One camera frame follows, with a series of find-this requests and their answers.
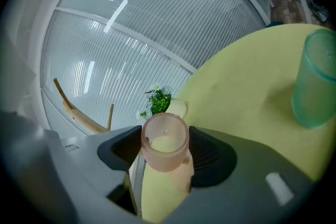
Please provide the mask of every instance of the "translucent pink cup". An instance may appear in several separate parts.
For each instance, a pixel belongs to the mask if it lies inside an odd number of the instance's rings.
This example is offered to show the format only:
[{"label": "translucent pink cup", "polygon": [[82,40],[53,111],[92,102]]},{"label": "translucent pink cup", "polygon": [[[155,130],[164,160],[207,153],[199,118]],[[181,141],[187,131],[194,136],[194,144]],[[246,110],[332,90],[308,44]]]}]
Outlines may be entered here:
[{"label": "translucent pink cup", "polygon": [[[167,142],[169,147],[164,151],[152,148],[151,144],[156,139],[165,139],[161,142]],[[149,166],[159,172],[173,171],[186,158],[189,148],[188,127],[180,117],[172,113],[156,114],[147,120],[142,128],[141,146]]]}]

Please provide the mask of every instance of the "plastic cup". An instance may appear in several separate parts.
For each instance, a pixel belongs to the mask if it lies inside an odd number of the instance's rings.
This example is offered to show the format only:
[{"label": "plastic cup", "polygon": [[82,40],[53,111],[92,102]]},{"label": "plastic cup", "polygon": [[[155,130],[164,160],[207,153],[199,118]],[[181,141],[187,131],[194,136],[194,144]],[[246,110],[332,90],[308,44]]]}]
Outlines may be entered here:
[{"label": "plastic cup", "polygon": [[292,107],[303,126],[316,128],[336,113],[336,33],[319,29],[304,43]]},{"label": "plastic cup", "polygon": [[149,166],[159,172],[173,171],[183,163],[187,155],[188,127],[174,114],[156,114],[142,128],[141,146]]}]

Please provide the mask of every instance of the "yellow table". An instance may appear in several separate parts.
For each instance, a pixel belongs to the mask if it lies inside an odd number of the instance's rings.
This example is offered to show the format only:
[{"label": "yellow table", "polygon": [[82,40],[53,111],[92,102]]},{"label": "yellow table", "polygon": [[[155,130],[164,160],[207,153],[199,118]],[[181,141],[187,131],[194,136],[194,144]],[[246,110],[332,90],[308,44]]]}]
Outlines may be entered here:
[{"label": "yellow table", "polygon": [[[207,61],[178,94],[187,125],[264,143],[319,180],[334,149],[336,118],[309,130],[295,119],[291,95],[306,36],[315,25],[266,28],[237,40]],[[186,197],[169,176],[146,166],[144,220],[162,221]]]}]

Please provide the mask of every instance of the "cup rim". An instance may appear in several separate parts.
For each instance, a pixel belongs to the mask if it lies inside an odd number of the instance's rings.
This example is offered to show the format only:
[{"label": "cup rim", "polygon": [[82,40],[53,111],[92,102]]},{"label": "cup rim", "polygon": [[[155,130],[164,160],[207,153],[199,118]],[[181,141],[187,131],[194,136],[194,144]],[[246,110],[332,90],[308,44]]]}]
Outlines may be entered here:
[{"label": "cup rim", "polygon": [[324,79],[327,79],[327,80],[330,80],[331,82],[336,82],[336,77],[331,77],[327,74],[325,74],[323,71],[321,71],[316,65],[314,65],[314,63],[309,59],[308,57],[308,43],[310,41],[310,39],[312,37],[314,37],[316,34],[327,34],[327,35],[333,35],[336,37],[336,33],[334,33],[333,31],[331,30],[328,30],[328,29],[317,29],[315,31],[313,31],[312,33],[310,33],[304,43],[305,43],[305,47],[304,47],[304,56],[305,58],[307,59],[310,67],[318,74],[320,75],[322,78]]},{"label": "cup rim", "polygon": [[[182,125],[183,125],[183,129],[185,130],[185,134],[186,134],[185,139],[184,139],[182,145],[181,145],[178,149],[176,149],[176,150],[174,150],[174,151],[171,151],[171,152],[162,152],[162,151],[155,150],[155,149],[152,148],[151,145],[147,142],[147,140],[146,140],[146,138],[145,138],[145,135],[144,135],[148,123],[149,123],[152,119],[157,118],[157,117],[159,117],[159,116],[162,116],[163,114],[168,115],[168,116],[171,116],[171,117],[173,117],[173,118],[176,118],[178,121],[180,121],[180,122],[182,123]],[[175,154],[175,153],[177,153],[177,152],[180,152],[180,151],[185,147],[185,145],[186,145],[187,143],[189,143],[189,130],[188,130],[188,126],[186,125],[186,123],[185,123],[179,116],[176,116],[176,115],[173,114],[173,113],[165,113],[165,112],[163,112],[163,113],[158,113],[158,114],[155,114],[154,116],[150,117],[150,118],[145,122],[145,124],[144,124],[144,126],[143,126],[143,128],[142,128],[142,131],[141,131],[141,141],[142,141],[143,145],[145,146],[145,148],[146,148],[147,150],[150,150],[151,153],[154,153],[154,154],[156,154],[156,155],[158,155],[158,156],[160,156],[160,157],[171,157],[173,154]]]}]

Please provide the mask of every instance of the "translucent teal cup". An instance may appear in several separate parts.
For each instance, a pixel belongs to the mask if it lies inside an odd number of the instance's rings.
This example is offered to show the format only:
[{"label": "translucent teal cup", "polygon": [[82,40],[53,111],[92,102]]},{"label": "translucent teal cup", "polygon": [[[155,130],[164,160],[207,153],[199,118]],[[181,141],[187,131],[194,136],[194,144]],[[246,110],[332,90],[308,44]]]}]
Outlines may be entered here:
[{"label": "translucent teal cup", "polygon": [[319,29],[304,43],[292,107],[303,126],[317,128],[336,113],[336,33]]}]

